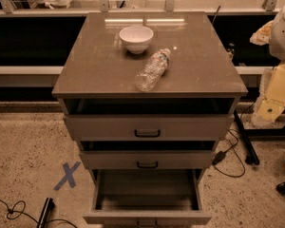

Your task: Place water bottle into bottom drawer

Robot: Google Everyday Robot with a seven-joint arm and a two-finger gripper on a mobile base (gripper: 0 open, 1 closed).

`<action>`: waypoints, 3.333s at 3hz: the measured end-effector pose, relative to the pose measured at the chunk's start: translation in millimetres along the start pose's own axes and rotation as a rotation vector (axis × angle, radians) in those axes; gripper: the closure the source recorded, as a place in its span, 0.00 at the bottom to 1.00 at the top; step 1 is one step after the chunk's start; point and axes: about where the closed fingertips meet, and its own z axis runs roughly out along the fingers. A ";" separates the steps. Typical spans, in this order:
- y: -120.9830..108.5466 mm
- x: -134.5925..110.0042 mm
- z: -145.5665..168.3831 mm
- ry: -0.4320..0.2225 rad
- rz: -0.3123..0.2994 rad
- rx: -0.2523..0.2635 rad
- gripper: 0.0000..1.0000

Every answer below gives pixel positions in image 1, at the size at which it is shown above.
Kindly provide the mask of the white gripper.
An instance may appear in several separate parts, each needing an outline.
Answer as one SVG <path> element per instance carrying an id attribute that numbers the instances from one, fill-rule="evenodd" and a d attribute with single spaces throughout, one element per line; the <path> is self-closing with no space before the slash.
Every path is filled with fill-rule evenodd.
<path id="1" fill-rule="evenodd" d="M 285 63 L 266 68 L 261 76 L 251 122 L 257 127 L 272 124 L 285 110 Z"/>

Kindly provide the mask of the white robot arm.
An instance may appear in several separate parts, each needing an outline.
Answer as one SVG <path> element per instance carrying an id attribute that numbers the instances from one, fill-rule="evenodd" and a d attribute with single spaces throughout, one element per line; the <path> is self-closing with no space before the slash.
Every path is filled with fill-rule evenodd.
<path id="1" fill-rule="evenodd" d="M 260 80 L 259 96 L 251 122 L 257 127 L 272 124 L 285 110 L 285 5 L 275 19 L 259 28 L 250 38 L 252 44 L 269 46 L 280 63 L 265 69 Z"/>

